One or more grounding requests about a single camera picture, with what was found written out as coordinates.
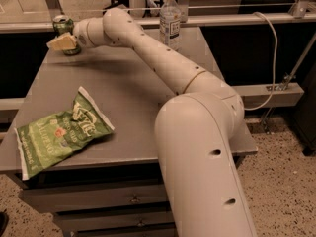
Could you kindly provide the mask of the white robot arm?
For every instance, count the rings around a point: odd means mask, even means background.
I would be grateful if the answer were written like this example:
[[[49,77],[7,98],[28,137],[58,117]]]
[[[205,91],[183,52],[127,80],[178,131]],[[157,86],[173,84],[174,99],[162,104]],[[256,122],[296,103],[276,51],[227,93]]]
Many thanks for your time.
[[[131,48],[174,92],[155,121],[158,158],[179,237],[258,237],[229,141],[244,120],[240,95],[148,35],[126,11],[78,22],[48,43]]]

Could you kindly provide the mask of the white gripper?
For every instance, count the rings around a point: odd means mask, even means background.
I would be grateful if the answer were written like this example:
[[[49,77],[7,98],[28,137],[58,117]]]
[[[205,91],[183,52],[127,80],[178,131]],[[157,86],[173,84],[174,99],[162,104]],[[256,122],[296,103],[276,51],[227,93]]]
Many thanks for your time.
[[[87,19],[77,22],[73,29],[73,35],[69,32],[64,33],[49,41],[46,44],[47,47],[53,50],[72,50],[76,48],[76,41],[82,47],[90,47],[88,23]]]

